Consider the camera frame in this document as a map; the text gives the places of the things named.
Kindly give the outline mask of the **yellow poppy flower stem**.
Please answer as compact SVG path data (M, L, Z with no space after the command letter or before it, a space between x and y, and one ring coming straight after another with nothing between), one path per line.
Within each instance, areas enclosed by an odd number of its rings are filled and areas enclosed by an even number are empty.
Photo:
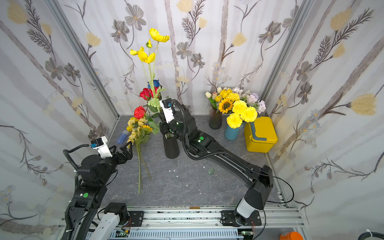
M140 131L137 132L137 140L136 140L136 149L138 153L138 162L139 162L139 179L138 179L138 193L141 193L141 186L142 186L142 170L141 170L141 134Z

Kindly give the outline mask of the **black vase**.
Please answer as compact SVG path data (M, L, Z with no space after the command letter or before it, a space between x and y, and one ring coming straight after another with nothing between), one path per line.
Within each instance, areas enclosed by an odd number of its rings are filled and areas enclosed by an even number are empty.
M180 155L177 137L172 133L163 135L165 155L169 159L175 159Z

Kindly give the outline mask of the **yellow sunflower stem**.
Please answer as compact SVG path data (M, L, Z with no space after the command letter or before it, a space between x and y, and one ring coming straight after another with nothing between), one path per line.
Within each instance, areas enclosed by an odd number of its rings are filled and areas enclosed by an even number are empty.
M145 144L151 137L153 129L148 125L143 125L140 127L140 144Z

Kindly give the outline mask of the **teal vase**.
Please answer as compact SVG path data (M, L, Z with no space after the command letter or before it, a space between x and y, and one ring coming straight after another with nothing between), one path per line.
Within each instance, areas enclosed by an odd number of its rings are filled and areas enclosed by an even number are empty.
M225 130L225 137L226 139L230 141L234 141L238 138L240 130L244 127L244 123L241 124L238 128L231 128L230 126L227 126Z

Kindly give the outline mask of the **tall yellow poppy stem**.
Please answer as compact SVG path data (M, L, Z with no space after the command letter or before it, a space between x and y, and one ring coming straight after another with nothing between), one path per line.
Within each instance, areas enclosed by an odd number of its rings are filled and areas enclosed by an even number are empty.
M170 40L169 35L161 35L157 29L150 28L149 30L150 39L147 41L144 47L140 47L137 51L130 50L130 55L137 56L142 63L144 73L150 84L150 89L154 94L154 97L159 95L156 90L155 80L155 65L157 59L157 53L160 43L166 43Z

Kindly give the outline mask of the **yellow rose bunch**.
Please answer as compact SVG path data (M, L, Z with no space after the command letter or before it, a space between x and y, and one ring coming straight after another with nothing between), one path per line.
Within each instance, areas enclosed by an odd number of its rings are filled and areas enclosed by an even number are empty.
M133 145L136 146L137 132L140 131L140 127L143 125L147 125L147 122L148 122L148 120L145 117L143 117L141 119L137 119L135 117L132 117L128 121L128 126L126 128L126 130L129 131L129 133L130 133L128 141L131 141L133 143ZM142 153L141 153L141 164L144 164L147 175L148 175L149 179L151 180L152 178L151 178L151 175L149 173L148 167L147 167L147 165L143 159Z

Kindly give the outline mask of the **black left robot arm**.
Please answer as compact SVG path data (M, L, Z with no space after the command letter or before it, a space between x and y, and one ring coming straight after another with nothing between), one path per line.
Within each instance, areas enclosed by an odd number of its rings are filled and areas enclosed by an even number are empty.
M74 162L70 153L81 148L93 148L98 154L90 155L82 160L81 165ZM117 166L125 164L133 157L132 143L126 143L120 148L108 147L102 139L92 140L91 144L82 144L71 150L63 150L64 156L74 167L74 195L65 211L66 228L63 240L84 240L103 198L107 185Z

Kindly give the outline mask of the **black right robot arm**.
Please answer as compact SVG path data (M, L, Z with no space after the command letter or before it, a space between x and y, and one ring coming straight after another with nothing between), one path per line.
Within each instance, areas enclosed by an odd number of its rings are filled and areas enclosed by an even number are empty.
M160 130L163 135L171 133L181 141L186 155L194 160L207 159L241 179L248 188L245 196L237 204L235 210L222 211L220 220L223 226L241 227L267 225L258 218L269 202L274 185L273 171L267 165L253 165L225 149L214 137L200 131L196 120L186 107L170 98L161 100Z

